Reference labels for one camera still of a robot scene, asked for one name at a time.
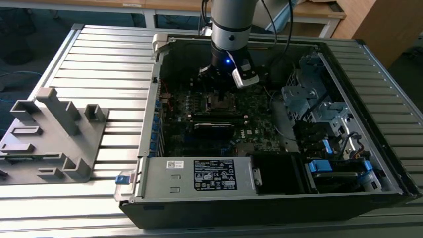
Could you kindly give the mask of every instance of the wooden table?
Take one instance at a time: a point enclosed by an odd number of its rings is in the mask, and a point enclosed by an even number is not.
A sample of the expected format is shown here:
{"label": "wooden table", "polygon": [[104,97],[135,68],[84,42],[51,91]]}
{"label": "wooden table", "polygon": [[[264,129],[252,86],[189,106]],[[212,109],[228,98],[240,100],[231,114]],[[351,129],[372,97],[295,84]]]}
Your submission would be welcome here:
{"label": "wooden table", "polygon": [[[147,28],[156,28],[156,15],[199,16],[200,7],[201,0],[145,0],[143,12]],[[272,17],[273,19],[277,17],[277,12],[272,14]],[[345,13],[332,11],[327,3],[304,2],[293,9],[293,22],[324,24],[319,37],[331,37],[339,21],[344,18]]]}
{"label": "wooden table", "polygon": [[[201,0],[0,0],[0,6],[143,14],[147,28],[156,28],[157,15],[200,16]],[[212,3],[208,4],[208,16]],[[331,37],[343,12],[325,3],[304,2],[295,7],[293,22],[324,24],[320,37]]]}

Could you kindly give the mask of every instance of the floor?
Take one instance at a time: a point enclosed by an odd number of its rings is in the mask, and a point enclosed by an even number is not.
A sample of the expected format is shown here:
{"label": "floor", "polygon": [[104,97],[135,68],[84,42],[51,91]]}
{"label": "floor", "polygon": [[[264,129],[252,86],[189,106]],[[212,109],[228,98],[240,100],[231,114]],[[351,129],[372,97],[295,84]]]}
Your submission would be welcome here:
{"label": "floor", "polygon": [[[27,36],[27,42],[29,48],[35,52],[35,60],[20,66],[9,66],[0,59],[0,70],[35,71],[43,73],[73,23],[144,27],[143,17],[139,15],[60,11],[59,16],[59,19],[53,19],[49,11],[32,11],[31,18],[36,26],[36,32]],[[196,30],[197,18],[184,16],[160,16],[157,19],[157,26],[160,28]],[[253,32],[265,33],[265,31],[259,28],[253,28]],[[419,57],[410,59],[407,56],[400,56],[390,68],[394,78],[396,78],[400,86],[404,88],[420,110],[423,109],[423,94],[420,90],[415,88],[414,82],[422,78],[422,66],[423,59]],[[13,117],[8,113],[13,105],[11,102],[17,99],[27,99],[37,81],[39,76],[33,74],[11,74],[0,77],[0,85],[5,86],[5,90],[0,92],[0,138],[13,120]]]}

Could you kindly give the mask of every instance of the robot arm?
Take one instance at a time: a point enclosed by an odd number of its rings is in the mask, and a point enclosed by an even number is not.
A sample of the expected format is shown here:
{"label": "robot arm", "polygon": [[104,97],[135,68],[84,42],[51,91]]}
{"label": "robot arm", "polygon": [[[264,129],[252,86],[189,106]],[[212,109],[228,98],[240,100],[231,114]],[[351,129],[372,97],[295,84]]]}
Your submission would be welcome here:
{"label": "robot arm", "polygon": [[237,88],[259,82],[255,66],[247,50],[248,36],[257,0],[213,0],[212,20],[212,63],[217,69],[232,62],[232,77]]}

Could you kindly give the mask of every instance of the warning label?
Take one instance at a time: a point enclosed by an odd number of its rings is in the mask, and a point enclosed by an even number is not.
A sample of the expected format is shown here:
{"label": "warning label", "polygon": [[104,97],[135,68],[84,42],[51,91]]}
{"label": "warning label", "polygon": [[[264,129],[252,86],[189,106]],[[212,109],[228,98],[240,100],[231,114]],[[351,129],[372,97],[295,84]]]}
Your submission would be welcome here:
{"label": "warning label", "polygon": [[193,189],[196,191],[236,190],[233,160],[195,160]]}

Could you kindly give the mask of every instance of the aluminum profile table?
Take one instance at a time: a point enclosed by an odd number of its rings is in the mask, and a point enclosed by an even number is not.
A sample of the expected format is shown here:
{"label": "aluminum profile table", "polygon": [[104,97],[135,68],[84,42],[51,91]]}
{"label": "aluminum profile table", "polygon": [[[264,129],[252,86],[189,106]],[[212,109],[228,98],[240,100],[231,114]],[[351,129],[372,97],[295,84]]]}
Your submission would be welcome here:
{"label": "aluminum profile table", "polygon": [[[416,237],[423,231],[423,199],[343,222],[205,230],[136,228],[113,199],[113,180],[121,170],[136,166],[153,64],[151,42],[157,32],[196,34],[88,25],[76,25],[71,30],[29,100],[40,87],[55,87],[59,98],[72,100],[77,107],[99,104],[111,109],[92,178],[84,184],[0,187],[0,237],[256,237],[288,232],[284,237],[398,237],[403,233]],[[388,142],[418,186],[423,186],[423,117],[367,46],[353,40],[293,39],[328,44]]]}

